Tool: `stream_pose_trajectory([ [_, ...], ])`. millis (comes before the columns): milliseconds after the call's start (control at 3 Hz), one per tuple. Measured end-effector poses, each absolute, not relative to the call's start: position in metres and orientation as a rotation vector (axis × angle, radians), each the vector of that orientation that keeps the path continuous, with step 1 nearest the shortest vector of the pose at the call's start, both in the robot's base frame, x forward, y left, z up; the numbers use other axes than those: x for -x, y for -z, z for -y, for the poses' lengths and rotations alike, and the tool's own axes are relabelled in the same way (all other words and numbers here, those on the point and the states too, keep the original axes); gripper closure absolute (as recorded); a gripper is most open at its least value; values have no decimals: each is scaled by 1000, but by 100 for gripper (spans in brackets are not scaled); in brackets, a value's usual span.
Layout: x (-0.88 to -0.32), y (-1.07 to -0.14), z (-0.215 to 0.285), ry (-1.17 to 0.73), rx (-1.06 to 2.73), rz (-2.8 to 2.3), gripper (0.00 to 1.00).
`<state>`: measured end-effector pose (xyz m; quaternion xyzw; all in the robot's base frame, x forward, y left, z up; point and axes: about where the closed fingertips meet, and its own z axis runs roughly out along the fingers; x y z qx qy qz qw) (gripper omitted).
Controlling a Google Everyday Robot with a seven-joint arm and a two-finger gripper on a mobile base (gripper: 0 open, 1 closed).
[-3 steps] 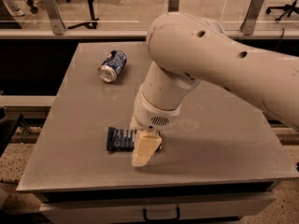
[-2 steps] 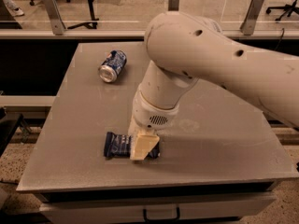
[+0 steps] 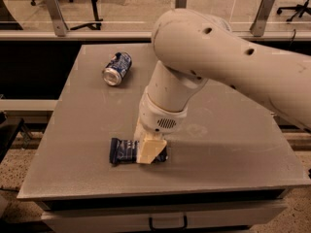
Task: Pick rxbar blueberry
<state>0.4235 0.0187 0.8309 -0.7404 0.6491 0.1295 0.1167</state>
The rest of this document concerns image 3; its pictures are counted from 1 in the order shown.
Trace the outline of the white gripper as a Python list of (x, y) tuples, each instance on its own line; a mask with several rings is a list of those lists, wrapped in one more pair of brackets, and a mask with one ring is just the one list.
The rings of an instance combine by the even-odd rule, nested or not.
[(150, 132), (170, 134), (178, 130), (187, 116), (188, 109), (172, 113), (158, 107), (144, 93), (139, 104), (139, 119), (137, 119), (134, 140), (139, 142), (136, 162), (151, 164), (164, 150), (167, 141), (152, 139)]

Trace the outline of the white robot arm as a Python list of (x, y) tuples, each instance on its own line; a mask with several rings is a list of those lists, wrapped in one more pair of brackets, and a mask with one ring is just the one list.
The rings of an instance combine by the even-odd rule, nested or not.
[(248, 42), (227, 22), (188, 9), (158, 18), (152, 32), (157, 64), (139, 104), (136, 161), (150, 164), (164, 136), (187, 116), (190, 98), (209, 80), (223, 83), (304, 131), (311, 130), (311, 59)]

